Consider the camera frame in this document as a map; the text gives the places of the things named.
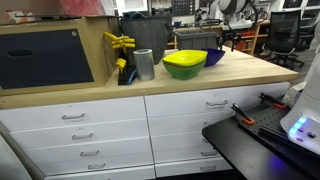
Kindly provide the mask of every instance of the gray trash can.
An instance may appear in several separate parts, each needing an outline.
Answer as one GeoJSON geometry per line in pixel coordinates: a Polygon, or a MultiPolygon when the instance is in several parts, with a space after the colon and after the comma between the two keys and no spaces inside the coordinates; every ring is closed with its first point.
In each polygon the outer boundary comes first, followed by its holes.
{"type": "Polygon", "coordinates": [[[135,39],[136,48],[127,49],[129,61],[134,63],[133,51],[152,49],[154,64],[158,64],[172,34],[172,18],[121,19],[120,23],[123,34],[135,39]]]}
{"type": "Polygon", "coordinates": [[[175,32],[177,36],[178,48],[183,49],[217,49],[217,35],[215,32],[204,30],[175,32]]]}

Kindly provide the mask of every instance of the blue light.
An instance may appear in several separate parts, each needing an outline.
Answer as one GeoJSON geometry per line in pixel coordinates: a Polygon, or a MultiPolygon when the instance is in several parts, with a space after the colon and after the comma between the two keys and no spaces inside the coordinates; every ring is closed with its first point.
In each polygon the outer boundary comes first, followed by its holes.
{"type": "Polygon", "coordinates": [[[295,128],[295,129],[299,129],[299,128],[301,128],[301,126],[302,126],[302,124],[295,124],[293,127],[295,128]]]}
{"type": "Polygon", "coordinates": [[[304,124],[304,123],[307,121],[307,119],[308,119],[307,117],[302,116],[302,117],[298,120],[298,122],[304,124]]]}
{"type": "Polygon", "coordinates": [[[297,132],[298,129],[296,128],[291,128],[289,131],[289,134],[295,134],[297,132]]]}
{"type": "Polygon", "coordinates": [[[298,122],[296,122],[295,124],[298,124],[299,126],[302,126],[302,122],[300,122],[300,121],[298,121],[298,122]]]}
{"type": "Polygon", "coordinates": [[[302,116],[302,117],[300,117],[299,118],[299,120],[293,125],[293,127],[290,129],[290,131],[289,131],[289,133],[290,134],[295,134],[297,131],[298,131],[298,129],[300,129],[301,128],[301,126],[305,123],[305,122],[307,122],[307,117],[304,117],[304,116],[302,116]]]}

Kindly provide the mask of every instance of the purple bowl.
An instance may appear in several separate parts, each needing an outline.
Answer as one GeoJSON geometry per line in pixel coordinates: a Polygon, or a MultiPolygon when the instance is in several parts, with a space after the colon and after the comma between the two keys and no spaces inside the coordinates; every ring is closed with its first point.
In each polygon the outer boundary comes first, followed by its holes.
{"type": "Polygon", "coordinates": [[[219,62],[219,60],[226,53],[225,51],[221,51],[221,50],[218,50],[218,49],[212,49],[212,48],[204,48],[204,49],[201,49],[201,50],[208,52],[207,62],[204,65],[204,67],[215,65],[217,62],[219,62]]]}

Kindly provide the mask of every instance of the green bowl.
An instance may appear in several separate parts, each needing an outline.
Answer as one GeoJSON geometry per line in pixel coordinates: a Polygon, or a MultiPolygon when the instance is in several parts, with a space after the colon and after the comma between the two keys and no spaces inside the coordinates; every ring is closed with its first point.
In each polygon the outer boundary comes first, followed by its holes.
{"type": "Polygon", "coordinates": [[[181,80],[188,80],[197,76],[197,74],[202,70],[205,64],[206,61],[203,61],[202,63],[190,68],[179,68],[175,66],[170,66],[168,64],[163,65],[167,69],[167,71],[172,75],[172,77],[181,80]]]}
{"type": "Polygon", "coordinates": [[[203,59],[201,62],[199,62],[197,64],[194,64],[194,65],[191,65],[191,66],[181,66],[181,65],[174,64],[174,63],[169,63],[169,62],[166,62],[166,61],[163,61],[163,64],[166,64],[166,65],[169,65],[169,66],[178,67],[178,68],[191,68],[191,67],[198,66],[199,64],[202,64],[203,61],[206,61],[206,59],[203,59]]]}

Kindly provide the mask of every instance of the stainless steel canister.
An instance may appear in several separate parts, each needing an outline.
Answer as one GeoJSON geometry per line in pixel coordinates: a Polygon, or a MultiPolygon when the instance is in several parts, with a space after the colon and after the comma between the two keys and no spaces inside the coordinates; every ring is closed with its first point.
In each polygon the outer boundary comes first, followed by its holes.
{"type": "Polygon", "coordinates": [[[153,55],[151,49],[140,49],[133,52],[134,61],[140,81],[149,81],[155,78],[153,55]]]}

